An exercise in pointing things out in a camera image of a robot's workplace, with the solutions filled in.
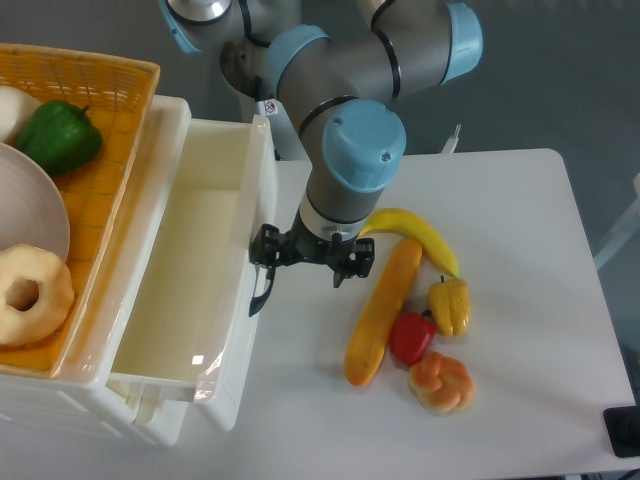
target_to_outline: yellow basket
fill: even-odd
[[[83,319],[113,222],[135,160],[142,122],[155,93],[160,67],[110,55],[0,43],[0,85],[45,102],[64,99],[87,112],[103,148],[95,160],[54,177],[71,226],[67,265],[74,305],[54,334],[23,347],[0,347],[0,373],[55,376],[67,337]]]

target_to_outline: yellow banana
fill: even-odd
[[[382,208],[373,212],[360,231],[363,237],[372,232],[396,232],[415,238],[422,244],[425,255],[442,273],[450,277],[460,275],[458,259],[438,231],[423,218],[402,208]]]

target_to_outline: white plate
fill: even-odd
[[[53,180],[33,160],[0,143],[0,250],[26,243],[69,253],[69,216]]]

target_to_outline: bagel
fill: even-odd
[[[71,273],[55,253],[31,245],[0,252],[0,345],[36,342],[64,321],[74,300]]]

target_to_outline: white drawer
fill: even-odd
[[[192,120],[110,379],[158,385],[233,427],[258,315],[253,235],[275,215],[267,120]]]

